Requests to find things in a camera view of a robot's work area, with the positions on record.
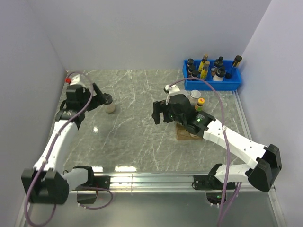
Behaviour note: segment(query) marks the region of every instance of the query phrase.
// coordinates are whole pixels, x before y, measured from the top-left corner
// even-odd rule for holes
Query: white wall
[[[277,193],[289,227],[302,226],[303,4],[272,0],[247,46],[240,98],[253,139],[280,148]]]
[[[178,69],[242,54],[270,0],[28,0],[64,67]]]
[[[0,1],[0,225],[14,225],[21,174],[44,150],[64,69],[25,0]]]

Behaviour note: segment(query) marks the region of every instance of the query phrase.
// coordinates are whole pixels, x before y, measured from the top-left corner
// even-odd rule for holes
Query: yellow cap
[[[205,103],[205,100],[203,98],[198,99],[198,104],[203,105]]]

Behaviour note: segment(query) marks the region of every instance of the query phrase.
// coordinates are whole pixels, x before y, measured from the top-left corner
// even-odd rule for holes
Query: blue plastic bin
[[[223,81],[213,81],[213,77],[211,75],[210,69],[214,67],[214,61],[215,60],[208,60],[210,61],[210,67],[209,71],[207,73],[206,81],[214,87],[215,90],[218,91],[234,91],[237,90],[238,86],[242,83],[241,75],[238,69],[236,69],[236,72],[233,74],[232,78],[226,79],[223,78]],[[201,62],[200,60],[195,60],[194,66],[196,69],[198,69],[199,64]],[[224,60],[223,59],[223,65],[225,66],[226,71],[232,67],[233,60]],[[183,76],[185,78],[188,77],[187,72],[187,59],[183,61]],[[198,81],[198,80],[185,80],[184,82],[185,90],[211,90],[205,83]]]

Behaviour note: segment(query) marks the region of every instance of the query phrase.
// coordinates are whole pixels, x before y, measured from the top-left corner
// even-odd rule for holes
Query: red cap
[[[69,77],[65,78],[65,82],[70,84],[71,83],[71,78],[69,78]]]

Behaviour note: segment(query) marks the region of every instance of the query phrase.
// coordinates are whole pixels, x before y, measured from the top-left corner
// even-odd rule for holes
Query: marble tabletop
[[[102,92],[113,96],[114,113],[99,107],[85,114],[71,143],[65,169],[74,166],[102,166],[113,172],[132,166],[137,172],[209,171],[226,162],[225,149],[206,140],[176,140],[174,122],[155,125],[152,103],[166,98],[163,88],[183,77],[181,70],[91,70]],[[65,99],[65,88],[59,101]],[[202,91],[204,110],[221,119],[219,102],[212,91]],[[244,134],[231,91],[219,92],[225,111],[225,124]],[[232,156],[232,164],[241,164]]]

